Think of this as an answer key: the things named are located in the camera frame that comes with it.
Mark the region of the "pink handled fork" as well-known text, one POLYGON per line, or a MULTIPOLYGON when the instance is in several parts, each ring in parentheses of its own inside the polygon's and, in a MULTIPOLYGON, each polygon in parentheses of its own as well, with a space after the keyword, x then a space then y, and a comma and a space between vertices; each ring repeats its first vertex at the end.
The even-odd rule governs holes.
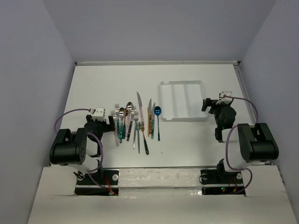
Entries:
POLYGON ((113 117, 114 121, 114 138, 115 138, 115 143, 116 146, 119 146, 119 139, 118 139, 118 132, 117 132, 117 124, 116 124, 116 113, 115 111, 111 111, 111 116, 113 117))

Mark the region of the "gold fork green handle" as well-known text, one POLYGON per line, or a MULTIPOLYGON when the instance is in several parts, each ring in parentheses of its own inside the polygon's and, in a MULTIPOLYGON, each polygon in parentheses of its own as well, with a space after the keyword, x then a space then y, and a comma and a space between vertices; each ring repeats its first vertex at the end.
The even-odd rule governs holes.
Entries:
POLYGON ((149 149, 148 149, 147 141, 146 141, 145 135, 144 135, 145 128, 144 128, 144 122, 143 121, 140 122, 140 130, 141 130, 142 135, 143 135, 143 142, 144 142, 144 147, 145 147, 145 153, 146 153, 146 155, 149 155, 149 149))

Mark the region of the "orange handled knife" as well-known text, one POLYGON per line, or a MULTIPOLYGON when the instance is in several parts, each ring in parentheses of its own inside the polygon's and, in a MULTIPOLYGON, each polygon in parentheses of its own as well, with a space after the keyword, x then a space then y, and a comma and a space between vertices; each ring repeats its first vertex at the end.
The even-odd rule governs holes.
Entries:
POLYGON ((149 100, 148 105, 148 136, 151 135, 151 105, 152 105, 152 99, 149 100))

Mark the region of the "blue metallic spoon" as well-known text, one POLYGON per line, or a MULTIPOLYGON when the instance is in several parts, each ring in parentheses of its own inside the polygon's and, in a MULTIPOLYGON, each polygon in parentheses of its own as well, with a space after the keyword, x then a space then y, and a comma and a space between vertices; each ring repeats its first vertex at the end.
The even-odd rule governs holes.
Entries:
POLYGON ((160 141, 160 129, 159 129, 159 116, 161 115, 161 107, 156 106, 154 108, 154 114, 157 116, 157 129, 158 129, 158 134, 157 134, 157 139, 160 141))

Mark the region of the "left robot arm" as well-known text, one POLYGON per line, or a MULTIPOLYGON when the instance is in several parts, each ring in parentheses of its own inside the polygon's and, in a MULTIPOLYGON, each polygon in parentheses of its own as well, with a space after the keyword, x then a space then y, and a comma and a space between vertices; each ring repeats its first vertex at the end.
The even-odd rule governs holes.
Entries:
POLYGON ((70 129, 57 129, 54 123, 56 137, 50 148, 50 162, 54 165, 69 166, 77 169, 81 174, 78 179, 87 179, 92 184, 99 184, 103 180, 103 145, 101 138, 104 133, 115 130, 113 117, 102 120, 92 115, 86 116, 86 123, 82 128, 72 132, 70 129))

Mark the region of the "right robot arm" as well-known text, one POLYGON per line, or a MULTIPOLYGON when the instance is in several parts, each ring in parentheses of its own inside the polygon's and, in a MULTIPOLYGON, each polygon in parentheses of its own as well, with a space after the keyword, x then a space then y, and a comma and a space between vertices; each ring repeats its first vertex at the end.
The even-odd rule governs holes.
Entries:
POLYGON ((214 115, 215 138, 225 143, 225 158, 217 164, 215 178, 226 183, 237 174, 246 170, 253 163, 271 161, 278 158, 279 149, 266 123, 256 122, 234 124, 236 111, 232 108, 235 97, 224 94, 218 100, 206 98, 201 110, 210 108, 214 115))

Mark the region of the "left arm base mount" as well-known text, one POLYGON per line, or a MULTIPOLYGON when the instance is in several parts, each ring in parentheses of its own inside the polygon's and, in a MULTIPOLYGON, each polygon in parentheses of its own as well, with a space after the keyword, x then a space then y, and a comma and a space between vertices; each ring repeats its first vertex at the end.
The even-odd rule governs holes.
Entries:
POLYGON ((78 196, 117 196, 119 194, 118 169, 103 169, 90 175, 77 171, 74 175, 77 177, 74 193, 78 196))

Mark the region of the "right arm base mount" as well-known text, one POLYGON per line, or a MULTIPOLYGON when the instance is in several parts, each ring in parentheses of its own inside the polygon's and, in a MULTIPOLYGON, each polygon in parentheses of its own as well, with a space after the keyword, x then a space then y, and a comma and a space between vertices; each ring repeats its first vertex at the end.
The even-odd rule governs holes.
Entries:
POLYGON ((246 195, 241 172, 219 176, 216 169, 201 169, 199 182, 202 194, 207 195, 246 195))

